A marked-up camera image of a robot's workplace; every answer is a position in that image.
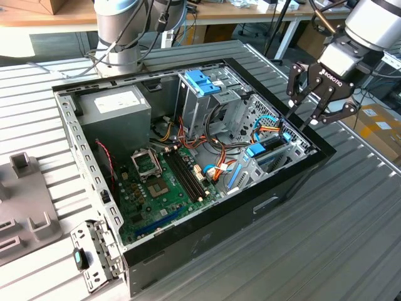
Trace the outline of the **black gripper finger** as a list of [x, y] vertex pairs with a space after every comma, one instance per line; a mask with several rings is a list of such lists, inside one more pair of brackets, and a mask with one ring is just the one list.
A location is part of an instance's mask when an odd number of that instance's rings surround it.
[[320, 97], [320, 101], [318, 102], [313, 113], [301, 125], [301, 130], [303, 130], [309, 124], [318, 124], [319, 122], [322, 122], [323, 124], [327, 125], [357, 113], [358, 107], [354, 103], [350, 102], [345, 102], [341, 110], [326, 113], [325, 111], [331, 102], [331, 97], [333, 96], [334, 92], [335, 89], [333, 87], [328, 87], [325, 90], [323, 96]]
[[[288, 84], [286, 89], [286, 94], [290, 96], [289, 106], [290, 109], [286, 114], [286, 118], [298, 109], [298, 107], [303, 103], [305, 98], [313, 92], [318, 85], [323, 82], [323, 75], [320, 74], [317, 67], [319, 64], [314, 63], [312, 65], [307, 65], [301, 62], [294, 63], [290, 69]], [[300, 78], [302, 74], [306, 74], [306, 79], [308, 80], [307, 86], [300, 90]]]

